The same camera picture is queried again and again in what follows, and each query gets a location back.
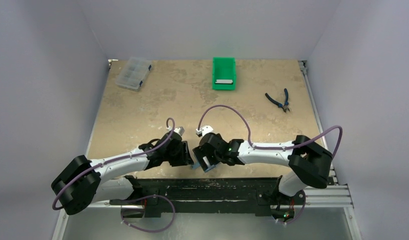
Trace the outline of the green plastic bin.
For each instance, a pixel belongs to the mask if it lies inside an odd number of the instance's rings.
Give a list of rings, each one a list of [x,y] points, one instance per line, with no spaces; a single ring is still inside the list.
[[[233,84],[215,84],[217,79],[232,79]],[[212,89],[216,91],[234,91],[237,73],[234,57],[214,57],[212,60]]]

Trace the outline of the single credit card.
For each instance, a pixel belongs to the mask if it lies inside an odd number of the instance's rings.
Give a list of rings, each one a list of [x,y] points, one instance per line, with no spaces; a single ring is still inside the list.
[[[210,163],[209,163],[207,157],[205,156],[205,157],[203,157],[202,159],[203,159],[204,163],[206,164],[206,166],[209,168],[211,165],[210,165]]]

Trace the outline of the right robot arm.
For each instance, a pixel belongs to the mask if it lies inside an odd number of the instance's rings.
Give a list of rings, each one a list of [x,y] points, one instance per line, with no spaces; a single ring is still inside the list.
[[[217,164],[270,164],[289,167],[291,172],[281,176],[273,190],[274,199],[286,203],[306,187],[325,189],[333,154],[305,135],[292,141],[253,145],[243,139],[225,141],[218,133],[205,134],[193,154],[204,172]]]

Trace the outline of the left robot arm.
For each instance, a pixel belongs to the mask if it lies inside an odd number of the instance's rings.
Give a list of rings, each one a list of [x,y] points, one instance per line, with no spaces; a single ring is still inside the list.
[[[64,209],[68,215],[75,215],[91,203],[104,200],[137,204],[142,191],[136,187],[133,177],[126,175],[159,167],[164,162],[171,167],[194,164],[188,143],[179,133],[168,132],[162,138],[113,157],[87,159],[79,155],[51,183],[56,195],[52,209]]]

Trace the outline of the stack of credit cards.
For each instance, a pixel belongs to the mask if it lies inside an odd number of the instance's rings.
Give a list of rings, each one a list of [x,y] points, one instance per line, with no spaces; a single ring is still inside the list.
[[[232,79],[216,79],[215,84],[220,84],[220,85],[231,85],[233,84]]]

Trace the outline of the blue card holder wallet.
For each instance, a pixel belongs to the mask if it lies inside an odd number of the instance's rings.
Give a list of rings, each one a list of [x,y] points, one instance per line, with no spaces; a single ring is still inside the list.
[[[210,162],[210,167],[207,167],[206,164],[204,163],[203,159],[199,159],[196,163],[194,163],[191,166],[191,169],[195,170],[198,168],[201,168],[205,173],[209,172],[210,170],[214,169],[216,167],[216,163]]]

